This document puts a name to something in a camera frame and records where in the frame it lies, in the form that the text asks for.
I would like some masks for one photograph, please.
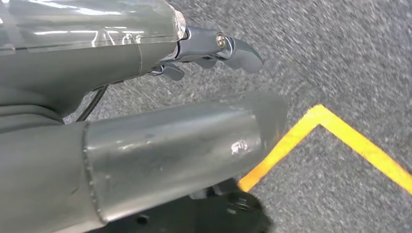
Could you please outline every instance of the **gray carpet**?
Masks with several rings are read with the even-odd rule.
[[[271,90],[290,105],[288,128],[322,103],[412,173],[412,3],[407,0],[171,0],[189,24],[250,42],[255,75],[219,64],[186,77],[113,86],[90,119],[140,113],[227,93]],[[323,128],[252,193],[277,233],[411,233],[412,196]]]

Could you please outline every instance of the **yellow floor marking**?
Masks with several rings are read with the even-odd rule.
[[[316,105],[311,108],[285,134],[269,155],[239,181],[239,187],[245,192],[249,191],[318,125],[325,127],[412,195],[412,176],[379,147],[323,105]]]

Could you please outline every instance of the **clear plastic cover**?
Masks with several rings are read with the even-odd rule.
[[[164,0],[2,0],[0,54],[176,42],[185,19]]]

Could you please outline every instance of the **black plastic part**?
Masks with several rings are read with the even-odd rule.
[[[77,118],[76,122],[85,121],[88,118],[91,112],[93,112],[93,110],[96,108],[99,101],[102,99],[108,87],[109,85],[105,85],[97,90],[95,96],[93,97],[89,105],[86,107],[86,109],[82,112],[82,114]]]
[[[240,191],[235,180],[214,185],[212,189],[225,191],[205,199],[183,197],[89,233],[270,232],[272,223],[260,202],[253,195]]]

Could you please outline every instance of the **cable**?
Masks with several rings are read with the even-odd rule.
[[[96,107],[96,105],[102,99],[102,97],[103,97],[103,95],[106,92],[108,87],[109,87],[109,85],[103,86],[97,91],[96,95],[93,97],[93,99],[91,100],[89,105],[86,107],[86,109],[82,112],[82,114],[77,118],[76,122],[85,121],[87,119],[87,117],[90,115],[90,113]]]

